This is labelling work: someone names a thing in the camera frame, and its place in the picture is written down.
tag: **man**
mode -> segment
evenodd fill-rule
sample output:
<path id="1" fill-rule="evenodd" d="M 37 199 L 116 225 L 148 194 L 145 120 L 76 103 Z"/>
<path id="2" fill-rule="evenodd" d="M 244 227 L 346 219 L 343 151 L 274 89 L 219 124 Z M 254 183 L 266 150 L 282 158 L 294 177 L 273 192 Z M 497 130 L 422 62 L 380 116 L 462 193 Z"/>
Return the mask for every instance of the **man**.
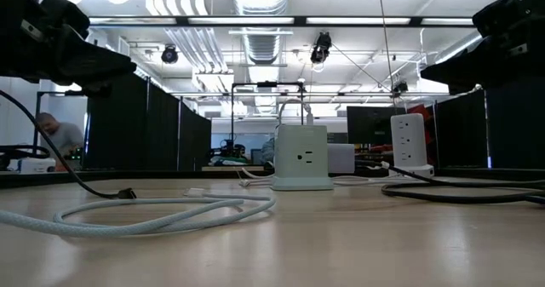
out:
<path id="1" fill-rule="evenodd" d="M 60 154 L 67 155 L 83 147 L 83 135 L 76 124 L 58 122 L 51 114 L 42 112 L 36 118 L 38 124 L 48 134 L 48 137 L 59 150 Z M 55 158 L 51 147 L 41 138 L 41 146 L 49 149 L 51 156 Z"/>

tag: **desk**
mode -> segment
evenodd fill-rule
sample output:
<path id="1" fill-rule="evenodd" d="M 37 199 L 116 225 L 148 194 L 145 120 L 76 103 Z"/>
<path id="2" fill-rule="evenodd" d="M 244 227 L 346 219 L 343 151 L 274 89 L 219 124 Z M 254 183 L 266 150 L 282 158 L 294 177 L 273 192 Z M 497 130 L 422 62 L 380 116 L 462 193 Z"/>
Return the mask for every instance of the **desk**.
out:
<path id="1" fill-rule="evenodd" d="M 61 238 L 0 225 L 2 287 L 541 286 L 545 281 L 545 210 L 539 205 L 431 204 L 384 197 L 379 187 L 246 190 L 234 180 L 89 184 L 112 192 L 133 187 L 142 198 L 206 187 L 275 195 L 278 202 L 273 214 L 161 237 Z M 96 199 L 75 184 L 0 191 L 3 210 L 47 220 L 57 210 Z M 187 207 L 192 206 L 132 205 L 72 219 L 128 224 Z"/>

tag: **wooden table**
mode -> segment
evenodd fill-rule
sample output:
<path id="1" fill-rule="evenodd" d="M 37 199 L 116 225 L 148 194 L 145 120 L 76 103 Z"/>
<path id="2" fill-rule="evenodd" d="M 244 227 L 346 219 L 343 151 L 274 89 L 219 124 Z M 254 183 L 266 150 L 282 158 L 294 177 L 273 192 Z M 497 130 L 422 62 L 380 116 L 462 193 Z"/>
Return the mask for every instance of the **wooden table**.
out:
<path id="1" fill-rule="evenodd" d="M 388 198 L 379 187 L 330 192 L 240 188 L 235 180 L 96 181 L 142 198 L 184 188 L 275 195 L 268 214 L 159 237 L 61 238 L 0 225 L 0 286 L 543 286 L 545 210 Z M 0 191 L 1 209 L 50 220 L 92 198 L 74 184 Z M 128 224 L 192 205 L 138 205 L 75 215 Z M 237 210 L 216 210 L 209 216 Z"/>

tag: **tower power strip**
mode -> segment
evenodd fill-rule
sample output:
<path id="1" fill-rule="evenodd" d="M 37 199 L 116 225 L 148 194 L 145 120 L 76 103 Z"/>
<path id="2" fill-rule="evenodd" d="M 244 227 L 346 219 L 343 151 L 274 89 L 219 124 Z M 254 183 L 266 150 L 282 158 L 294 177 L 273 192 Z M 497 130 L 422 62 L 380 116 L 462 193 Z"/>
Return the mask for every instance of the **tower power strip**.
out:
<path id="1" fill-rule="evenodd" d="M 433 176 L 433 166 L 427 164 L 424 117 L 420 113 L 393 116 L 393 164 L 416 175 Z"/>
<path id="2" fill-rule="evenodd" d="M 273 190 L 333 189 L 325 126 L 279 126 L 274 155 Z"/>

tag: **computer monitor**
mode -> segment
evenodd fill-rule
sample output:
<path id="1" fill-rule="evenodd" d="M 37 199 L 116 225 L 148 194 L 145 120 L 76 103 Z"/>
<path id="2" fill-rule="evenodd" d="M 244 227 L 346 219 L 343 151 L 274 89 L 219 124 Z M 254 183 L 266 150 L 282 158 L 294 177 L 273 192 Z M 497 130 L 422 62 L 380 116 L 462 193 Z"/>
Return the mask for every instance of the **computer monitor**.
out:
<path id="1" fill-rule="evenodd" d="M 392 144 L 390 117 L 404 113 L 395 107 L 347 107 L 348 143 Z"/>

